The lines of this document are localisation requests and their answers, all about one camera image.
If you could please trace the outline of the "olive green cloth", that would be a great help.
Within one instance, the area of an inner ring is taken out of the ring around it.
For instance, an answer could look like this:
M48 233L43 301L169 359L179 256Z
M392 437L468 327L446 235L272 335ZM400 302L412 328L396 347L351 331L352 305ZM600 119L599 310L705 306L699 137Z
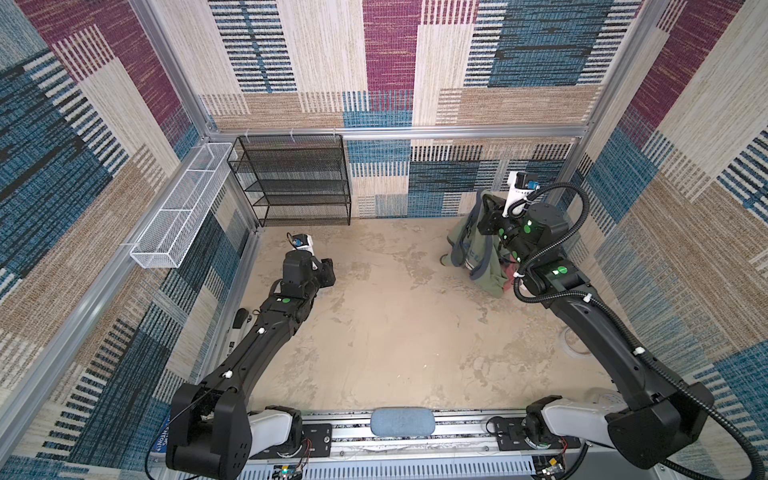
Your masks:
M440 257L443 266L467 270L479 289L496 298L507 291L509 277L505 264L510 254L501 247L498 233L483 234L479 227L484 215L498 201L503 204L490 190L478 191L473 207L447 235L450 251Z

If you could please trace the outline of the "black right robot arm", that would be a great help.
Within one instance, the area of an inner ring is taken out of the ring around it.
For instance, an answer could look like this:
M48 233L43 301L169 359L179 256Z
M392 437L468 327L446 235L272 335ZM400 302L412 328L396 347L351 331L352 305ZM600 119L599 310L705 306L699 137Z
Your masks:
M569 224L537 194L511 204L481 191L463 231L483 251L467 258L473 275L507 263L515 297L538 304L562 320L609 374L623 407L599 409L552 395L526 409L526 434L535 445L577 437L618 451L630 464L650 469L696 442L716 416L714 398L701 383L689 384L641 343L601 299L588 276L562 245L583 225Z

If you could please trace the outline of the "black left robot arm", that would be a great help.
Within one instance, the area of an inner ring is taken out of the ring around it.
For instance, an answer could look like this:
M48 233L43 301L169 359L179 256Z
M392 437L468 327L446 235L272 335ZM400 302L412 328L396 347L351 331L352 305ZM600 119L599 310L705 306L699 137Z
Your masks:
M258 453L301 449L297 410L267 407L251 415L247 405L269 363L309 318L318 292L335 281L332 259L319 259L309 250L285 255L283 275L273 283L248 334L203 380L184 383L175 392L165 454L169 469L235 479Z

